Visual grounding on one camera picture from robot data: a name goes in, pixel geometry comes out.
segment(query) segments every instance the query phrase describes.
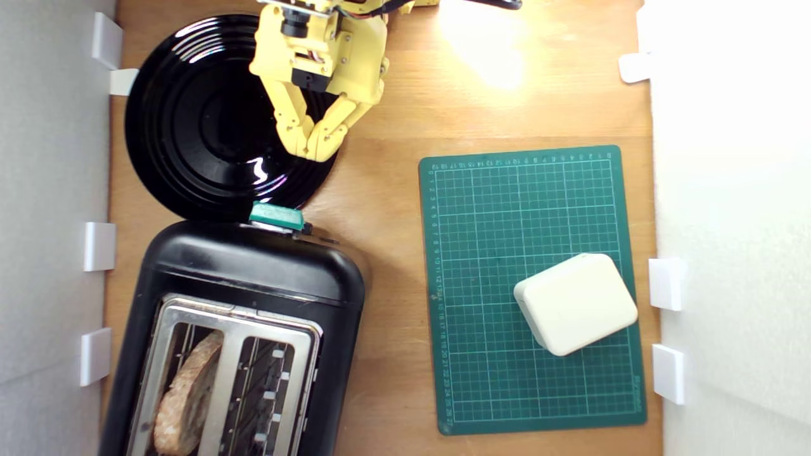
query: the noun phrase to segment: white plastic clip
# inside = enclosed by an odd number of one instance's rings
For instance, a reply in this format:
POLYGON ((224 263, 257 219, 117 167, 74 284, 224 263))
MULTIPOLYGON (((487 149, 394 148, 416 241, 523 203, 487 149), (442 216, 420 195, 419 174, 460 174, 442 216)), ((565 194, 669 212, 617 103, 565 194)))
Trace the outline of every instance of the white plastic clip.
POLYGON ((87 386, 109 375, 109 357, 113 332, 102 328, 82 335, 82 357, 79 362, 79 386, 87 386))
POLYGON ((681 310, 681 283, 686 266, 678 258, 648 260, 650 305, 678 312, 681 310))
POLYGON ((136 76, 138 76, 137 68, 111 71, 109 73, 109 94, 129 97, 136 76))
POLYGON ((115 268, 115 231, 114 223, 84 224, 84 272, 115 268))
POLYGON ((684 404, 684 353, 654 344, 654 391, 676 405, 684 404))
POLYGON ((110 70, 121 66, 121 46, 124 30, 104 13, 97 12, 93 20, 92 57, 110 70))
POLYGON ((653 7, 643 5, 637 11, 637 43, 639 51, 620 56, 620 78, 626 84, 650 79, 653 71, 653 52, 656 28, 653 7))

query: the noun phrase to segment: robotic arm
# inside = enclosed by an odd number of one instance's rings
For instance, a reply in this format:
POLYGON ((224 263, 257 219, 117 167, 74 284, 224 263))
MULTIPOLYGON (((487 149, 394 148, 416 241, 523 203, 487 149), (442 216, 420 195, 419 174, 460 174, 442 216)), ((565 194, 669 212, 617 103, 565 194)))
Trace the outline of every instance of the robotic arm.
MULTIPOLYGON (((468 0, 508 9, 521 0, 468 0)), ((260 0, 256 53, 259 76, 289 153, 327 161, 347 131, 380 102, 388 70, 386 15, 409 12, 415 0, 260 0), (324 118, 307 115, 301 89, 338 95, 324 118)), ((435 5, 439 0, 416 0, 435 5)))

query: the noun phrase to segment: black toaster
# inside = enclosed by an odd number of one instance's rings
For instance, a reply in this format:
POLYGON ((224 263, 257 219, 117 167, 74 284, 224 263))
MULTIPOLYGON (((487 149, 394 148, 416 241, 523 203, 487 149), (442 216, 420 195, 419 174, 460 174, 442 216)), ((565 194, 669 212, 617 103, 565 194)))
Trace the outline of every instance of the black toaster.
POLYGON ((191 454, 333 453, 369 282, 355 252, 308 228, 180 222, 152 241, 99 455, 172 454, 156 443, 162 407, 213 333, 205 390, 174 404, 199 436, 191 454))

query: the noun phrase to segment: bread slice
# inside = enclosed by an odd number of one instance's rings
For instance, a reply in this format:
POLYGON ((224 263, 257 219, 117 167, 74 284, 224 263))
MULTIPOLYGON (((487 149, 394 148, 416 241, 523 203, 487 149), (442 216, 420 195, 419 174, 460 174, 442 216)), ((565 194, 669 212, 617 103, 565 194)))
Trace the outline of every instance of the bread slice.
POLYGON ((197 344, 174 376, 152 432, 158 453, 188 456, 200 444, 221 348, 222 333, 214 331, 197 344))

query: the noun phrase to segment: green cutting mat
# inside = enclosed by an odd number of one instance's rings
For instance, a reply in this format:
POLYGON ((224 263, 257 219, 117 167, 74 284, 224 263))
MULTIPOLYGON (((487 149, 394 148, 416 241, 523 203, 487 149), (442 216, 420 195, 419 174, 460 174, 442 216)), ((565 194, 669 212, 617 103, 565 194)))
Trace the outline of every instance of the green cutting mat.
POLYGON ((419 175, 440 431, 644 423, 637 324, 561 358, 513 298, 582 252, 611 256, 634 295, 620 150, 430 157, 419 175))

